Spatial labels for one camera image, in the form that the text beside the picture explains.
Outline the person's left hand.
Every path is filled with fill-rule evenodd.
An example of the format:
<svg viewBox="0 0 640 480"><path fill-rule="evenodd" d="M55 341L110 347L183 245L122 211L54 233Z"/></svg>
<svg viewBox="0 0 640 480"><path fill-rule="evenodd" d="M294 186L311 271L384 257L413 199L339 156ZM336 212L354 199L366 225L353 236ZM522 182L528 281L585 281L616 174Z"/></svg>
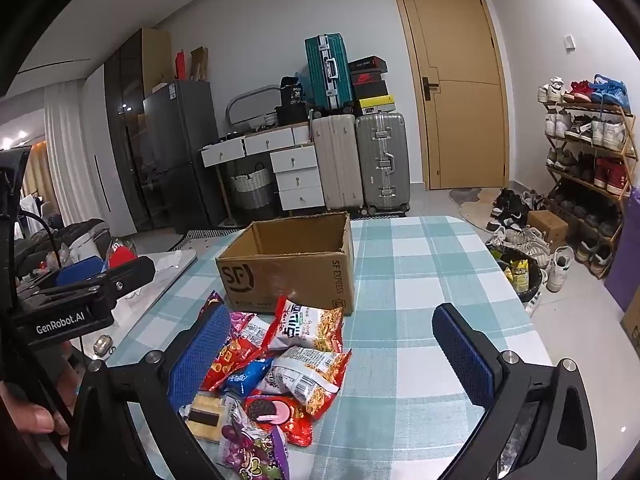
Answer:
<svg viewBox="0 0 640 480"><path fill-rule="evenodd" d="M61 437L61 445L68 450L68 425L59 412L51 414L40 405L32 404L9 392L4 382L1 384L1 399L8 410L15 427L22 434L52 434Z"/></svg>

